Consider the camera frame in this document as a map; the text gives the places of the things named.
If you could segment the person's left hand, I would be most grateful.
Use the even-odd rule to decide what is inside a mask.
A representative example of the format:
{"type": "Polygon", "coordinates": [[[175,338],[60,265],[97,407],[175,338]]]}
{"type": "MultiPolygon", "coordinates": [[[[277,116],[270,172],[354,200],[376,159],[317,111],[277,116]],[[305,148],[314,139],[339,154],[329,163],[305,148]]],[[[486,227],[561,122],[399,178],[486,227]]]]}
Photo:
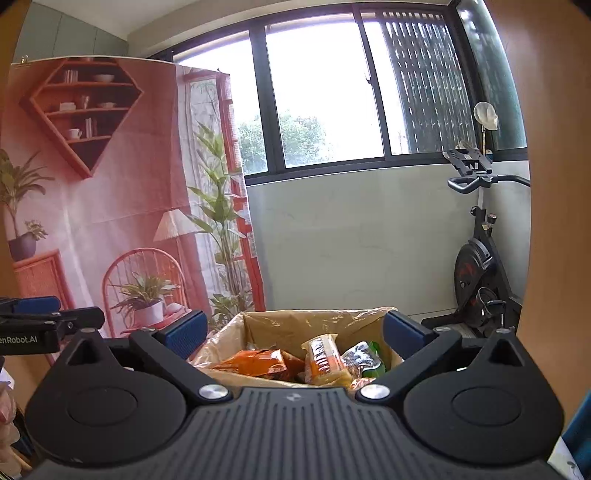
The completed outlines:
{"type": "Polygon", "coordinates": [[[12,389],[5,382],[1,383],[1,473],[11,478],[18,477],[21,466],[12,453],[11,446],[20,438],[18,429],[14,425],[17,404],[12,389]]]}

